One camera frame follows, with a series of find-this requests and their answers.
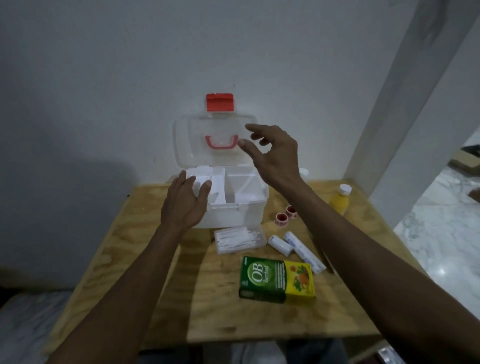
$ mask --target forearm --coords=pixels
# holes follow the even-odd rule
[[[429,355],[444,360],[452,351],[478,358],[474,341],[480,324],[448,293],[334,212],[306,184],[290,184],[280,192],[376,326],[405,348],[405,357],[414,352],[418,358],[426,346],[441,346],[428,348]]]
[[[131,363],[183,231],[160,226],[145,250],[50,356],[49,363]]]

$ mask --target red and white tape roll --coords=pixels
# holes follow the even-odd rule
[[[283,212],[279,212],[276,216],[275,216],[275,224],[281,228],[287,226],[288,224],[288,216],[287,214],[283,213]]]
[[[294,218],[297,218],[299,216],[292,205],[287,206],[287,216],[290,220],[293,220]]]

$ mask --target person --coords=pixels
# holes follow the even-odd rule
[[[427,276],[322,201],[300,177],[297,142],[285,131],[278,126],[257,124],[247,124],[246,128],[252,132],[252,140],[260,140],[262,146],[271,144],[271,149],[263,154],[246,139],[238,141],[239,147],[252,158],[262,179],[296,208],[313,234],[317,250],[326,253],[403,360],[480,363],[480,322],[475,316]],[[50,356],[48,363],[136,360],[179,241],[206,211],[211,182],[205,182],[195,197],[192,191],[195,177],[185,177],[186,172],[182,171],[169,187],[160,226],[148,246]],[[341,350],[312,351],[304,344],[294,343],[291,349],[320,356],[327,352],[329,363],[345,361]],[[310,356],[308,360],[322,363],[321,357]]]

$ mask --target wooden table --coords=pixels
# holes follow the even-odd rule
[[[345,181],[311,182],[325,201]],[[146,247],[160,222],[168,185],[136,188],[127,198],[53,328],[45,352],[54,351],[117,281]],[[275,190],[264,211],[265,235],[292,231],[312,251],[311,236],[300,218],[284,229],[274,223],[275,213],[287,203]],[[363,193],[353,187],[346,219],[378,243],[421,270],[417,261],[387,226]],[[213,230],[187,232],[175,253],[169,276],[152,316],[142,348],[219,340],[286,339],[292,337],[353,337],[378,330],[342,280],[331,271],[314,276],[315,304],[289,306],[238,297],[243,254],[217,255]],[[248,255],[283,259],[270,246]],[[293,254],[289,260],[300,261]]]

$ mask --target yellow bottle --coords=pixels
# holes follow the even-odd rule
[[[338,212],[340,215],[345,214],[345,211],[348,207],[348,196],[352,192],[352,187],[348,184],[341,184],[338,189],[338,193],[332,197],[328,203],[333,210]]]

